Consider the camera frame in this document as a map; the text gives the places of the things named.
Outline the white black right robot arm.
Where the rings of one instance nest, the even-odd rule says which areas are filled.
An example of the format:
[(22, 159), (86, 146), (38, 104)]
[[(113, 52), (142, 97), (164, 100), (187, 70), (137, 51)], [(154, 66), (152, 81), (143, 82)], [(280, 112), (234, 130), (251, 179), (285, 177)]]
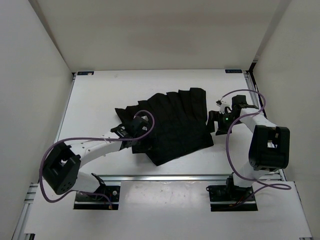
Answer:
[(285, 169), (289, 164), (290, 130), (269, 121), (259, 108), (247, 103), (245, 95), (232, 97), (231, 105), (222, 100), (218, 111), (208, 113), (207, 127), (211, 133), (227, 135), (231, 127), (244, 124), (251, 132), (248, 161), (226, 180), (224, 193), (230, 200), (238, 199), (262, 176)]

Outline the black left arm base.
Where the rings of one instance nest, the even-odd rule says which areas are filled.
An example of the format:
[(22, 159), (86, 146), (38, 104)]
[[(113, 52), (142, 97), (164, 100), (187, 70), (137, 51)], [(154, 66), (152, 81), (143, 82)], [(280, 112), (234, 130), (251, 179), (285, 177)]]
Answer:
[(120, 202), (120, 182), (105, 182), (106, 187), (102, 191), (102, 195), (88, 195), (84, 193), (76, 193), (73, 209), (74, 210), (102, 210), (116, 211), (119, 209)]

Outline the black pleated skirt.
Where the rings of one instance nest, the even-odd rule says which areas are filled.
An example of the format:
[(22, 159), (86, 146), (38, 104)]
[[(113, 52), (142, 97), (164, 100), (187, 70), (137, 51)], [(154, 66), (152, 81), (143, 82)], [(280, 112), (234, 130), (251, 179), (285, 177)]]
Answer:
[(156, 166), (214, 145), (206, 125), (207, 95), (202, 88), (156, 93), (137, 105), (116, 108), (115, 112), (123, 124), (128, 124), (141, 110), (153, 115), (155, 125), (132, 147), (132, 153), (146, 154)]

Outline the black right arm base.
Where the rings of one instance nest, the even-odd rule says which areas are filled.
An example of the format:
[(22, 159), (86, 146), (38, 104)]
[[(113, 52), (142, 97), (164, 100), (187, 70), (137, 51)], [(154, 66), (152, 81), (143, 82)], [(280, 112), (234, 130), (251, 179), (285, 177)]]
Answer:
[(239, 187), (229, 176), (225, 185), (208, 185), (211, 212), (256, 212), (258, 211), (253, 187)]

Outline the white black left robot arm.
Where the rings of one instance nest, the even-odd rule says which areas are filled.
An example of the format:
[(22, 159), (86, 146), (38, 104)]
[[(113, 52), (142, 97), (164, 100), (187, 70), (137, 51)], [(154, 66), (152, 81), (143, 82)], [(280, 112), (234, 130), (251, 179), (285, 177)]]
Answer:
[(86, 139), (70, 145), (60, 142), (46, 157), (42, 176), (58, 196), (77, 191), (100, 200), (105, 194), (105, 184), (98, 175), (84, 173), (81, 168), (102, 156), (139, 144), (153, 127), (149, 117), (136, 116), (131, 122), (112, 128), (99, 140)]

